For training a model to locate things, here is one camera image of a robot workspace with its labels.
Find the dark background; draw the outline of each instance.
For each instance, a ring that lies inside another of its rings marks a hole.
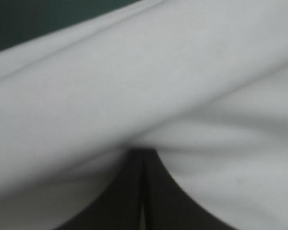
[[[138,0],[0,0],[0,51]]]

